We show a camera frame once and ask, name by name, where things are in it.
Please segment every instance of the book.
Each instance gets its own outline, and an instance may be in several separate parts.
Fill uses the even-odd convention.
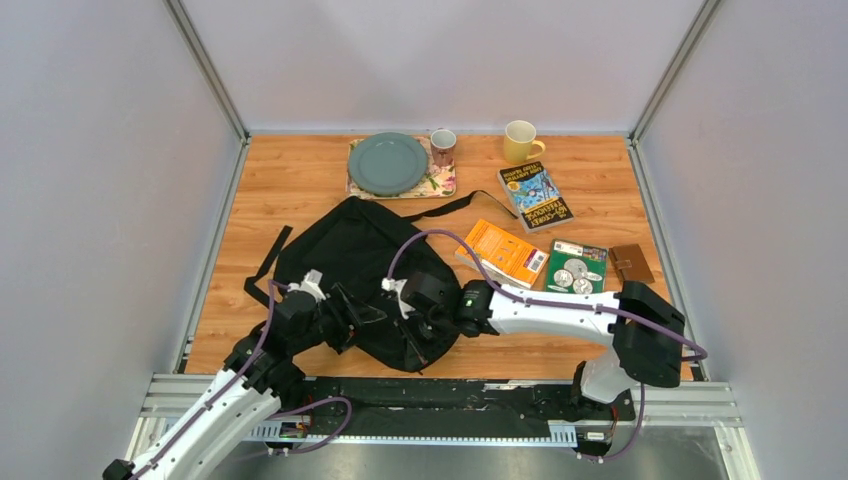
[[[524,240],[480,219],[465,241],[480,257],[486,272],[493,280],[519,288],[531,288],[539,277],[548,254]],[[457,258],[477,269],[471,255],[460,246]]]
[[[542,162],[499,170],[498,180],[527,233],[574,220]]]
[[[554,240],[545,291],[581,295],[603,292],[608,256],[606,248]]]

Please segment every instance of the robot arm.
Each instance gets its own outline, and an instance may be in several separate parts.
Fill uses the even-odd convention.
[[[400,308],[407,312],[433,311],[443,298],[438,293],[441,282],[426,274],[413,275],[395,285],[384,284],[386,287],[397,292]],[[532,304],[516,300],[527,295],[533,298]],[[563,303],[574,308],[552,306]],[[674,333],[683,333],[683,314],[640,282],[625,282],[621,292],[578,295],[527,292],[509,285],[496,291],[483,280],[473,280],[463,288],[450,321],[469,337],[481,333],[544,333],[606,345],[609,349],[603,356],[577,367],[573,378],[579,388],[572,389],[575,403],[588,400],[609,404],[638,383],[677,387],[682,363],[680,344],[611,311],[638,313]]]
[[[362,320],[343,294],[325,295],[320,278],[319,272],[311,271],[300,284],[289,285],[284,301],[274,307],[279,320],[269,330],[273,341],[258,348],[263,325],[254,328],[235,345],[206,394],[174,428],[133,462],[114,461],[103,478],[205,478],[257,424],[281,407],[299,405],[304,374],[292,363],[294,355],[324,341],[338,351],[348,348]],[[408,329],[447,328],[468,337],[533,332],[606,345],[604,355],[581,363],[574,374],[570,401],[576,411],[612,403],[639,382],[659,387],[676,387],[680,382],[680,344],[609,313],[610,309],[638,312],[682,332],[680,312],[641,283],[625,282],[619,293],[568,295],[510,286],[496,291],[474,280],[465,285],[458,301],[448,304],[444,286],[427,274],[384,283],[384,288],[397,295],[405,321],[423,322],[405,326]],[[514,299],[528,293],[534,304]],[[570,302],[584,309],[539,304],[545,301]],[[414,312],[438,314],[410,315]],[[255,358],[249,368],[243,368],[251,357]]]

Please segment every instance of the mug handle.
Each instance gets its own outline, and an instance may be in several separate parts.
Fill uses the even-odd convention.
[[[542,148],[542,150],[540,150],[539,152],[536,152],[532,155],[527,155],[527,160],[533,160],[534,158],[538,157],[539,155],[545,153],[545,144],[544,143],[542,143],[538,140],[533,140],[533,145],[538,145],[539,147]]]

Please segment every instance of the coin illustration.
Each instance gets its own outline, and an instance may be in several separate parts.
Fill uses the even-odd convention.
[[[568,270],[557,270],[554,273],[554,282],[560,287],[568,287],[574,282],[574,275]]]
[[[586,280],[585,278],[578,278],[577,280],[575,280],[574,285],[572,285],[572,287],[574,288],[574,293],[592,293],[592,282]]]
[[[566,260],[565,265],[563,265],[562,268],[571,272],[575,279],[583,278],[583,276],[586,275],[586,272],[589,271],[589,267],[586,266],[586,262],[576,258]]]
[[[604,277],[598,275],[595,272],[586,272],[586,273],[583,274],[583,278],[585,278],[586,280],[592,281],[592,282],[600,282],[601,280],[604,279]]]

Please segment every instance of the grey plate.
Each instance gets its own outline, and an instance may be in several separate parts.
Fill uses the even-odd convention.
[[[427,172],[427,151],[409,135],[378,133],[353,149],[347,168],[362,189],[376,195],[397,195],[421,181]]]

